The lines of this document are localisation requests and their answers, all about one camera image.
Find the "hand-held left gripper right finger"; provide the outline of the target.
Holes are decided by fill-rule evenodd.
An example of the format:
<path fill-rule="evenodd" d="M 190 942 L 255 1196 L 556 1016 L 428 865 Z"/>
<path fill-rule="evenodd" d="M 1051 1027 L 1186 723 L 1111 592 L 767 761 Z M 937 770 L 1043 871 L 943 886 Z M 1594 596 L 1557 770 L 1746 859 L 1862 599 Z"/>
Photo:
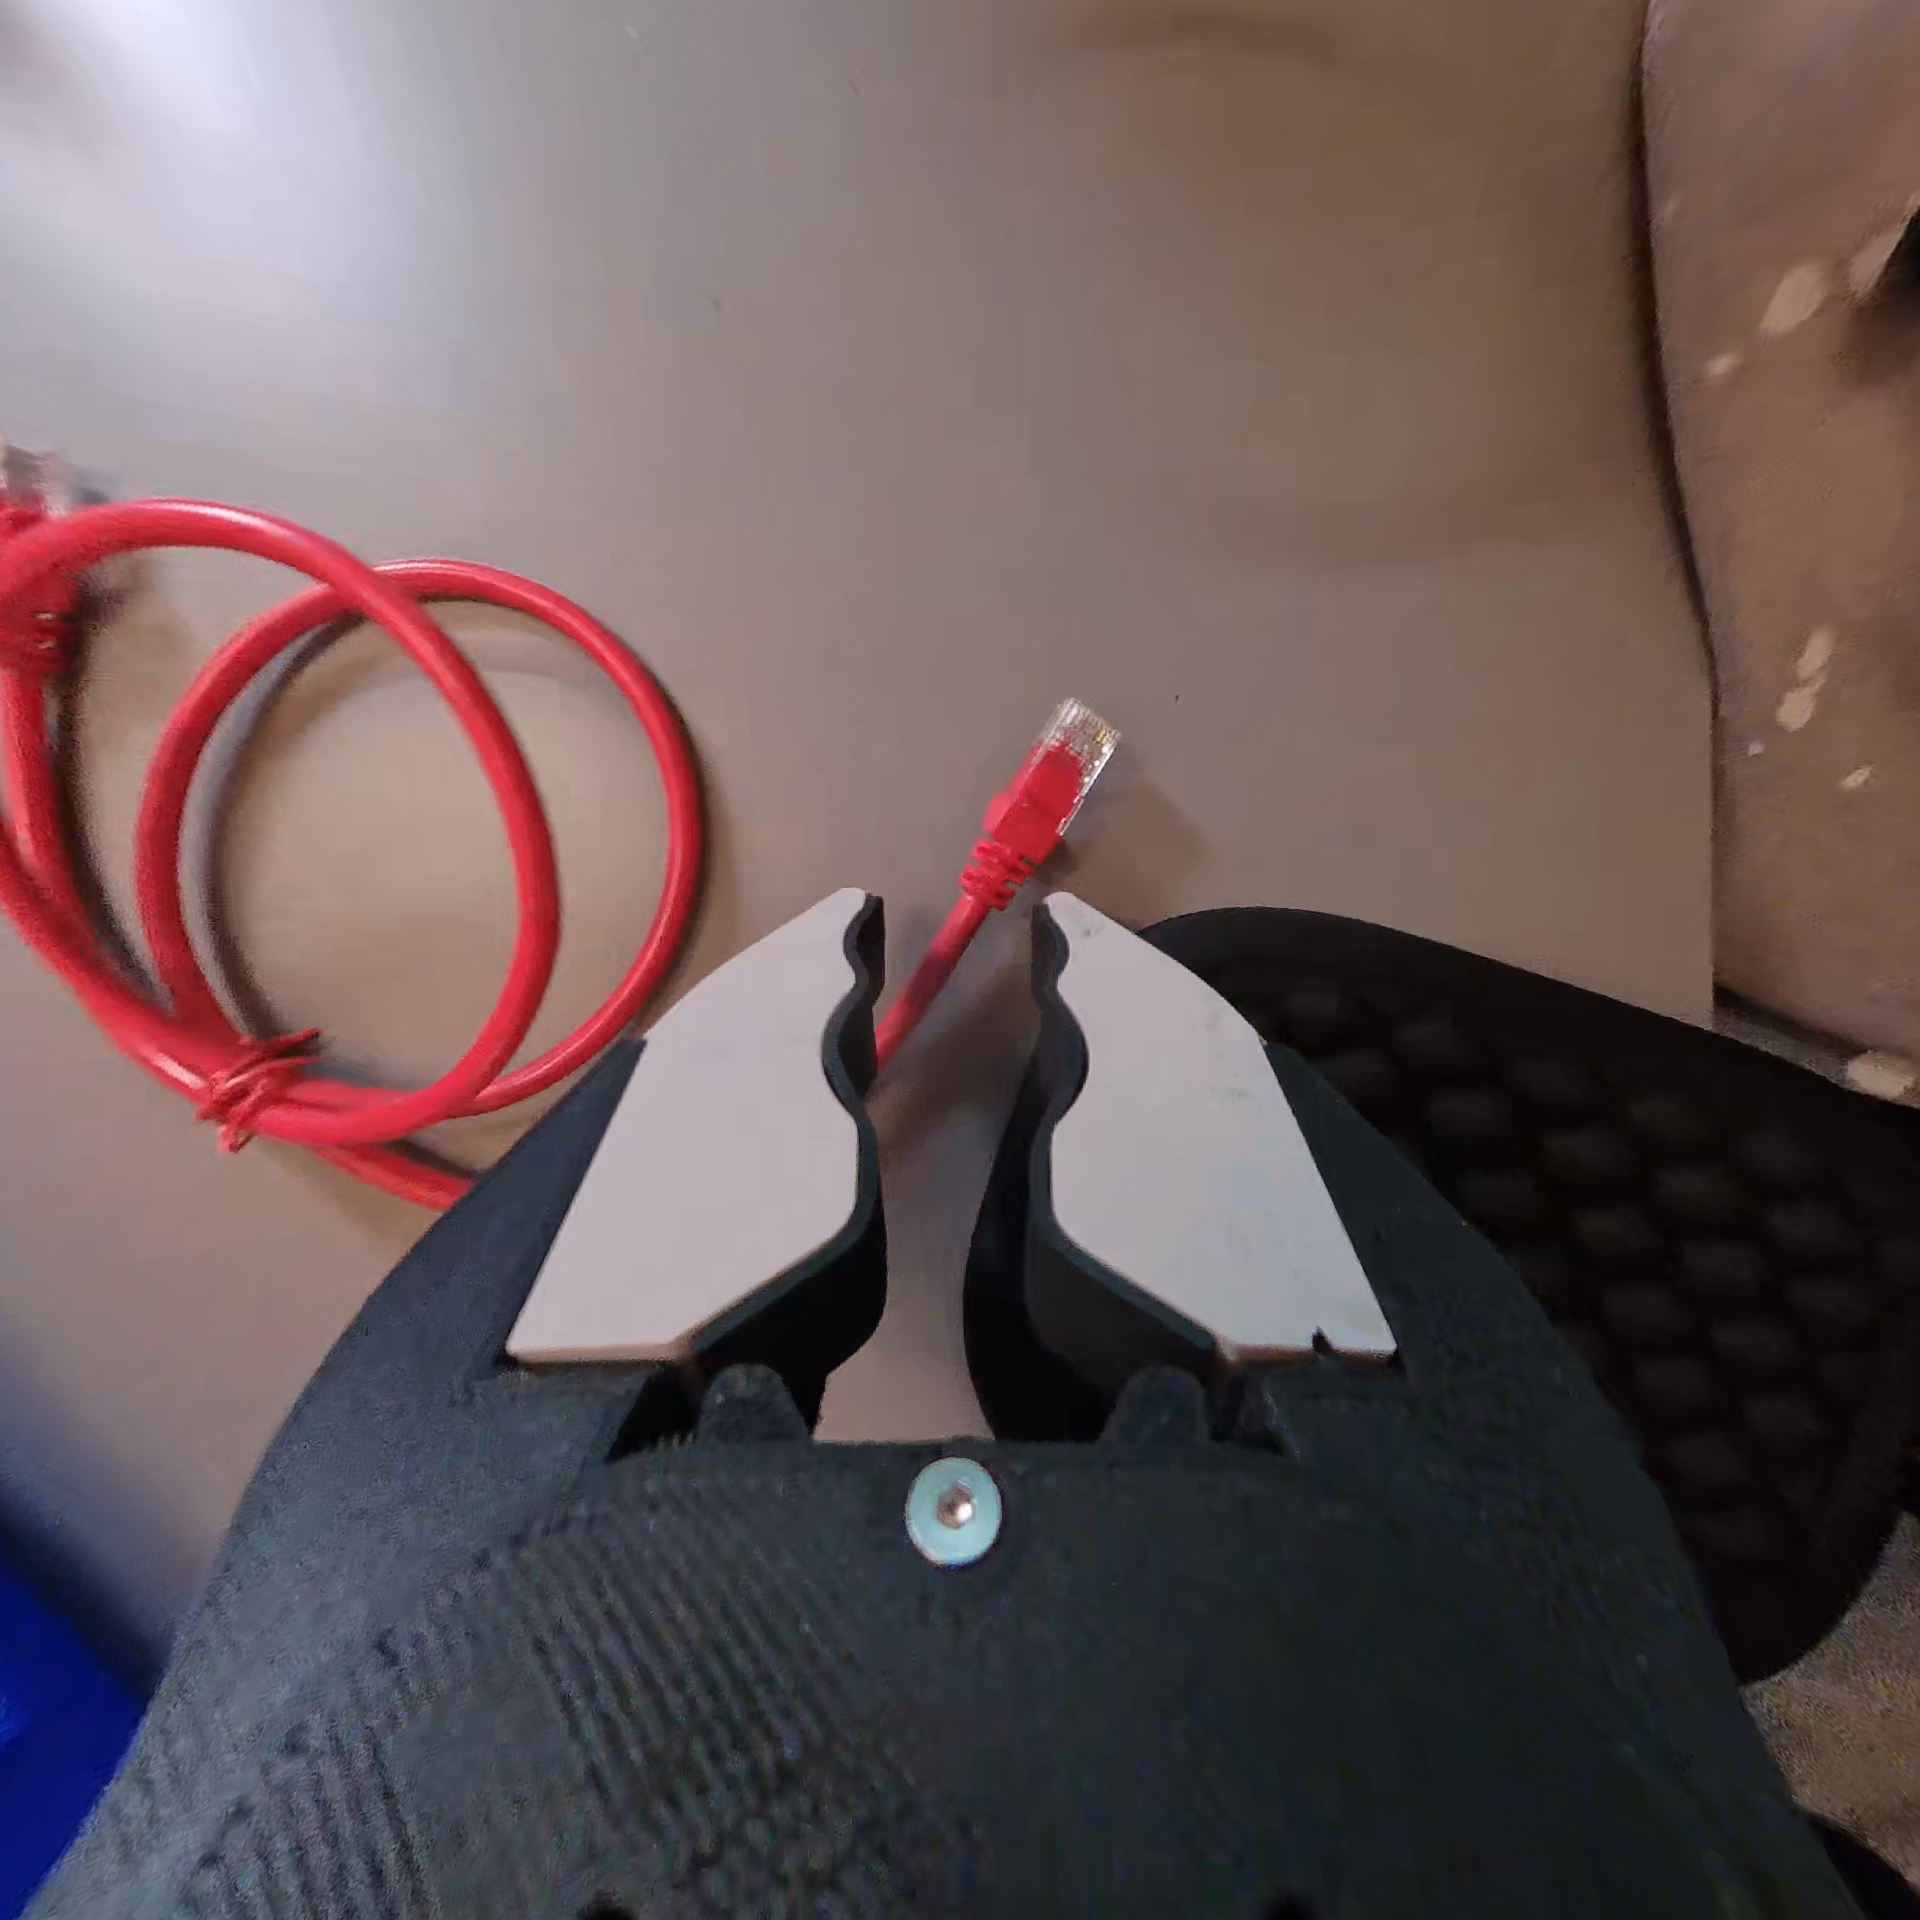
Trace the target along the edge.
<path fill-rule="evenodd" d="M 1253 1025 L 1071 895 L 1035 924 L 1025 1304 L 1071 1370 L 1247 1370 L 1398 1340 Z"/>

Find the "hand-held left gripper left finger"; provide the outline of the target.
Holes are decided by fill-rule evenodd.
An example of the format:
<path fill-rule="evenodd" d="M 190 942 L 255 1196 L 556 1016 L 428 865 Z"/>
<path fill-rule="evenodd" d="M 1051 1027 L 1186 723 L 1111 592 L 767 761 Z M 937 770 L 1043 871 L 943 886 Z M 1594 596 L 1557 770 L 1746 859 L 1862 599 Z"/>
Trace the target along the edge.
<path fill-rule="evenodd" d="M 843 887 L 641 1041 L 507 1336 L 524 1366 L 695 1362 L 874 1218 L 882 900 Z"/>

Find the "person's torso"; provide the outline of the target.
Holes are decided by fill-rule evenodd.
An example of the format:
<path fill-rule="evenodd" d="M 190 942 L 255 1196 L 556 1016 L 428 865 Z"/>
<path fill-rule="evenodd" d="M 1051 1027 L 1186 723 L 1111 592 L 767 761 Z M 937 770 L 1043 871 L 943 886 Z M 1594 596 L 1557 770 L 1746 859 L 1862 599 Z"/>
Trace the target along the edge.
<path fill-rule="evenodd" d="M 1647 6 L 1639 97 L 1717 991 L 1914 1110 L 1918 6 Z"/>

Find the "blue plastic storage bin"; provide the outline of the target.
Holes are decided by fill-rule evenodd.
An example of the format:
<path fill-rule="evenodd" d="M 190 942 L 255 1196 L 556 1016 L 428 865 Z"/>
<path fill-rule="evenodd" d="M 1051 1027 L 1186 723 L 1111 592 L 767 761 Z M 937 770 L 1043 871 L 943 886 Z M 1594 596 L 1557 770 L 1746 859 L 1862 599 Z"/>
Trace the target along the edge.
<path fill-rule="evenodd" d="M 70 1527 L 4 1475 L 4 1919 L 25 1914 L 127 1754 L 161 1655 Z"/>

